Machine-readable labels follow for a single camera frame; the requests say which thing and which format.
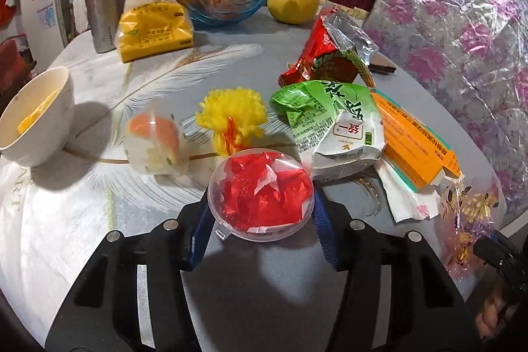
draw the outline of white tablecloth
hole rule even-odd
[[[0,164],[0,288],[42,345],[68,289],[107,231],[144,233],[176,217],[184,204],[200,198],[217,163],[216,158],[194,161],[191,177],[178,182],[140,176],[122,163],[123,121],[158,100],[177,119],[190,118],[186,132],[194,154],[210,152],[207,136],[192,121],[199,102],[211,89],[237,86],[254,88],[267,100],[286,63],[297,59],[310,27],[276,23],[261,10],[236,26],[197,31],[198,50],[128,65],[115,51],[96,54],[90,32],[65,48],[52,67],[68,67],[75,85],[76,116],[67,151],[31,170]],[[466,132],[407,73],[398,69],[375,79],[382,92],[452,146],[466,176],[493,174]],[[262,145],[291,142],[288,128],[272,114],[266,129]],[[378,231],[418,230],[438,251],[434,223],[396,225],[379,182],[372,183],[383,206],[376,216],[368,216],[372,203],[357,184],[343,182],[326,191]],[[325,262],[312,223],[269,244],[234,237],[221,242],[213,235],[204,261],[184,274],[204,351],[324,350],[344,281],[345,274]],[[458,285],[465,297],[474,282]],[[151,344],[146,302],[141,295],[142,335]]]

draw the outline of floral bedspread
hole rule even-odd
[[[508,204],[528,207],[528,0],[377,0],[365,23],[492,163]]]

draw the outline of green snack bag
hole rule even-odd
[[[362,85],[303,81],[281,88],[270,103],[286,114],[312,179],[360,172],[378,160],[385,146],[381,115]]]

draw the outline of yellow flower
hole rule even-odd
[[[213,147],[220,155],[231,155],[249,147],[253,136],[262,137],[266,122],[262,97],[249,88],[210,91],[196,113],[196,123],[213,131]]]

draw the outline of white bowl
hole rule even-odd
[[[58,88],[56,98],[22,135],[17,126]],[[73,122],[73,81],[65,67],[55,67],[27,83],[0,117],[0,153],[23,167],[41,165],[64,148]]]

